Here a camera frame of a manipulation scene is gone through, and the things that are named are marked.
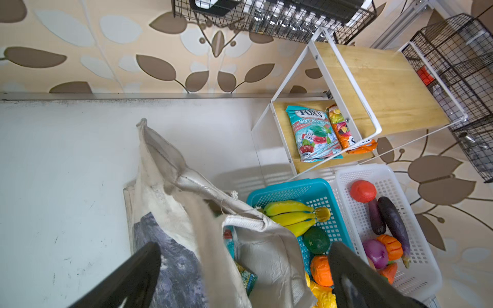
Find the teal candy bag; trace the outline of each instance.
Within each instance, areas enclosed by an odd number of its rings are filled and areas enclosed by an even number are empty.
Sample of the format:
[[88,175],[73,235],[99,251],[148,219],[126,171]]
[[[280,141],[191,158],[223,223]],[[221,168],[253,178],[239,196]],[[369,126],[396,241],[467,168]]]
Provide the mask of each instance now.
[[286,112],[302,162],[321,161],[341,152],[341,144],[325,112],[300,106],[288,106]]

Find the canvas tote bag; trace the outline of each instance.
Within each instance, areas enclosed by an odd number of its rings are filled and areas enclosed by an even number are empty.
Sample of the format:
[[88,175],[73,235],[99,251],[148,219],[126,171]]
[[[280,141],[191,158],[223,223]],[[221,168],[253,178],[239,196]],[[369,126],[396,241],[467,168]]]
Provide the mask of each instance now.
[[[311,308],[298,241],[288,229],[212,185],[158,133],[138,124],[141,161],[124,190],[131,246],[160,245],[154,307]],[[214,217],[204,200],[220,205]],[[222,227],[235,226],[235,259],[258,276],[247,296]]]

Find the plastic basket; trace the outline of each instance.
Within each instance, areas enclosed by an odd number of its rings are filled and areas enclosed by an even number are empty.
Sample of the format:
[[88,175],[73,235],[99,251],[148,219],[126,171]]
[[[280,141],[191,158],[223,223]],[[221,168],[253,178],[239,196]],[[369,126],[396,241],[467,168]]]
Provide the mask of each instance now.
[[[398,270],[393,286],[405,296],[425,301],[442,287],[442,275],[394,172],[383,164],[368,164],[343,168],[336,173],[335,186],[341,198],[339,206],[351,213],[359,234],[353,244],[361,246],[361,241],[375,239],[377,235],[371,229],[366,204],[355,201],[349,195],[351,185],[356,180],[373,183],[377,188],[377,198],[388,197],[399,211],[409,235],[411,265],[407,269],[401,260],[397,261]],[[363,250],[356,253],[366,261]]]
[[[352,237],[354,238],[357,237],[357,234],[354,233],[354,228],[349,230],[346,228],[343,214],[337,205],[332,189],[327,181],[316,178],[267,186],[264,189],[252,192],[248,196],[246,203],[252,207],[260,206],[263,208],[270,202],[285,200],[296,200],[308,206],[312,206],[313,208],[321,206],[329,208],[329,220],[323,223],[317,222],[315,225],[327,232],[331,243],[334,241],[341,241],[354,251],[352,245],[353,240],[349,235],[349,231],[353,232]],[[301,253],[303,254],[305,271],[311,275],[310,262],[312,261],[314,254],[307,250],[303,243],[303,236],[298,237],[298,243],[300,244]]]

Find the purple eggplant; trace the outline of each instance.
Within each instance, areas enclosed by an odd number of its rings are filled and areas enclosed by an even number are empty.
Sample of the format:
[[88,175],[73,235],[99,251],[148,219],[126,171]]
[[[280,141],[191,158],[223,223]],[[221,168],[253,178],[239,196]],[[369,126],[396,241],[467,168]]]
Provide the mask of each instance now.
[[378,210],[377,199],[368,202],[368,212],[370,213],[370,224],[373,232],[377,235],[384,234],[387,228]]
[[378,199],[378,209],[382,214],[384,222],[387,224],[390,233],[394,236],[402,245],[402,262],[408,269],[411,263],[411,245],[409,244],[409,236],[407,235],[404,222],[399,215],[399,212],[395,208],[395,205],[387,197],[380,197]]

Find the white plastic basket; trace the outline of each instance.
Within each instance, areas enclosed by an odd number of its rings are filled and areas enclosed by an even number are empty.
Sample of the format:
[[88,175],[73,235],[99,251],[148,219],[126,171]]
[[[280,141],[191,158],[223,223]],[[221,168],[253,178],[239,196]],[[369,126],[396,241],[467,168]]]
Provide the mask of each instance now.
[[[361,242],[377,237],[371,229],[368,206],[355,201],[349,195],[351,185],[356,180],[373,183],[377,188],[377,198],[388,197],[399,211],[406,226],[411,244],[411,265],[407,269],[400,259],[397,261],[398,270],[393,286],[405,296],[421,302],[427,300],[442,287],[442,275],[411,206],[394,172],[387,165],[368,164],[337,170],[335,185],[332,187],[337,190],[335,197],[343,217],[350,214],[354,221],[353,225],[348,226],[348,231],[356,253],[367,262]],[[359,237],[353,236],[351,229],[356,230]]]

